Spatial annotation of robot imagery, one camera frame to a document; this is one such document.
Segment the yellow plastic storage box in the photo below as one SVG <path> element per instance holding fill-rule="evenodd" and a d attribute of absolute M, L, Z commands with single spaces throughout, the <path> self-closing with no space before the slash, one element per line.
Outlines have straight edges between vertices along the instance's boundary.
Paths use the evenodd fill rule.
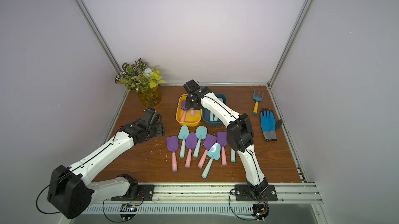
<path fill-rule="evenodd" d="M 200 124 L 202 119 L 202 110 L 194 110 L 194 115 L 191 115 L 191 110 L 185 110 L 183 103 L 187 98 L 187 94 L 183 94 L 179 97 L 176 111 L 176 121 L 181 125 L 188 127 L 195 127 Z"/>

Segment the dark teal storage box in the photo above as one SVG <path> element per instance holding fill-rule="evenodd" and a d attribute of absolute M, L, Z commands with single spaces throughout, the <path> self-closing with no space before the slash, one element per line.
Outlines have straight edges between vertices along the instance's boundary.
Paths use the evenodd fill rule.
<path fill-rule="evenodd" d="M 215 95 L 217 96 L 217 98 L 218 98 L 218 97 L 223 98 L 223 103 L 227 105 L 227 98 L 226 98 L 225 95 L 219 94 L 219 93 L 216 93 Z M 209 120 L 209 115 L 210 115 L 210 113 L 211 113 L 211 112 L 210 112 L 208 109 L 203 109 L 203 112 L 202 112 L 202 119 L 204 120 L 204 122 L 205 122 L 206 125 L 209 125 L 209 126 L 224 126 L 224 124 L 221 122 L 221 120 L 220 120 L 219 118 L 218 118 L 218 121 L 217 121 L 217 122 L 214 122 L 214 121 L 211 122 L 211 121 Z"/>

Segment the teal shovel eleventh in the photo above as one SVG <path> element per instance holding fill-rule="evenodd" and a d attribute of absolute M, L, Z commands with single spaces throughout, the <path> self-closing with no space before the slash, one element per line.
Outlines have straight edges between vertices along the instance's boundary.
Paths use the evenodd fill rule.
<path fill-rule="evenodd" d="M 218 97 L 218 100 L 223 103 L 223 98 Z M 217 122 L 217 121 L 218 121 L 217 116 L 214 116 L 214 122 Z"/>

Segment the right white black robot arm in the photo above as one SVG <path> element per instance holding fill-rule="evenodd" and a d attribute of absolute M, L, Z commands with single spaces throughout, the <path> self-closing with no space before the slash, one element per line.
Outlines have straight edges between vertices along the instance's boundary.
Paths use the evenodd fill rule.
<path fill-rule="evenodd" d="M 184 84 L 188 109 L 207 109 L 227 128 L 228 145 L 240 157 L 246 173 L 249 193 L 255 200 L 266 196 L 268 181 L 261 171 L 254 149 L 254 132 L 247 114 L 240 114 L 221 102 L 208 87 L 200 87 L 195 80 Z"/>

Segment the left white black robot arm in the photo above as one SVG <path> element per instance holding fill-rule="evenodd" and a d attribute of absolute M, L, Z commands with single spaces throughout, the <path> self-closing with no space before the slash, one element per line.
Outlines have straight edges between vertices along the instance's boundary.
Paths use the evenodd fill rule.
<path fill-rule="evenodd" d="M 47 200 L 67 219 L 74 219 L 89 206 L 111 198 L 135 200 L 138 181 L 127 174 L 94 182 L 96 176 L 122 153 L 152 138 L 164 136 L 162 116 L 153 108 L 143 117 L 120 127 L 100 148 L 73 163 L 53 170 Z"/>

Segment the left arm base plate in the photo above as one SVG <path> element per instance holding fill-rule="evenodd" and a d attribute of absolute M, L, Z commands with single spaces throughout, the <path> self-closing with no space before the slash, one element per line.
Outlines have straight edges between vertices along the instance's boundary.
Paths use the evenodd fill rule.
<path fill-rule="evenodd" d="M 134 184 L 129 187 L 128 191 L 119 197 L 111 198 L 111 201 L 152 201 L 155 185 L 150 184 Z"/>

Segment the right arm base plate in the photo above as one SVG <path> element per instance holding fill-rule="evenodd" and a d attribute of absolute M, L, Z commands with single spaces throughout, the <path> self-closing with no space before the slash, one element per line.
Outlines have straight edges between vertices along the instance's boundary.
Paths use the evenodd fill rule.
<path fill-rule="evenodd" d="M 277 202 L 277 192 L 274 185 L 269 184 L 266 186 L 264 190 L 260 193 L 255 192 L 250 189 L 248 185 L 245 184 L 237 184 L 234 185 L 234 196 L 236 201 L 269 201 L 269 202 Z"/>

